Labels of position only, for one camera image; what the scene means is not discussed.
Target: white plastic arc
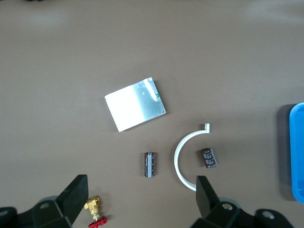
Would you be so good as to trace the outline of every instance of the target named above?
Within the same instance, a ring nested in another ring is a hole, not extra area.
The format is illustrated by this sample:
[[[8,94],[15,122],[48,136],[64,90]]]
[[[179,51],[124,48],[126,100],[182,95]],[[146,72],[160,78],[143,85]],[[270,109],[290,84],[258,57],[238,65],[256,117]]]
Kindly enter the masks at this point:
[[[199,134],[209,134],[210,132],[210,124],[209,123],[205,123],[205,129],[204,130],[200,130],[200,131],[196,131],[196,132],[192,132],[190,134],[188,134],[185,138],[183,138],[181,140],[181,142],[178,144],[178,146],[176,147],[176,150],[175,150],[175,154],[174,154],[174,167],[175,167],[175,170],[176,170],[176,173],[180,179],[180,181],[186,185],[187,188],[193,190],[193,191],[196,191],[196,184],[193,184],[189,181],[187,181],[183,175],[181,174],[180,172],[180,169],[179,169],[179,154],[181,152],[181,149],[182,147],[185,145],[185,143],[193,138],[194,136],[197,136]]]

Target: metal plate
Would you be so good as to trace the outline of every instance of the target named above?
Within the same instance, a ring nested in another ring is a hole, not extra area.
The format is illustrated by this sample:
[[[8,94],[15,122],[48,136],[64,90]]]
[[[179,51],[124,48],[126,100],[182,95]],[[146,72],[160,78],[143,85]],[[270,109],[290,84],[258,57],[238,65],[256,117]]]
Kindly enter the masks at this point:
[[[104,98],[119,132],[166,114],[151,77]]]

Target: red valve handle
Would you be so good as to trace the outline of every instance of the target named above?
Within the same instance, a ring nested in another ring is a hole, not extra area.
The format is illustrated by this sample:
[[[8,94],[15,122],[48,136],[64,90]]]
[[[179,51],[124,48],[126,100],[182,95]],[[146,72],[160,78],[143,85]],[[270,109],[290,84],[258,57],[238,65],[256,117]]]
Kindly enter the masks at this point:
[[[90,225],[88,225],[89,228],[98,228],[98,226],[103,226],[108,221],[107,217],[104,217],[100,220],[97,220],[95,222],[92,222]]]

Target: blue plastic tray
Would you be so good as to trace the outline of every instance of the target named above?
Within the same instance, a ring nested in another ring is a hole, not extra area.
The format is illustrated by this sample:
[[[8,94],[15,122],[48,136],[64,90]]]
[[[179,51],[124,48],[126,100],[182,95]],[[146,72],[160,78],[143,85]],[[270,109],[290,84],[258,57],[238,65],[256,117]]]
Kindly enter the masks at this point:
[[[304,103],[290,111],[291,181],[295,199],[304,203]]]

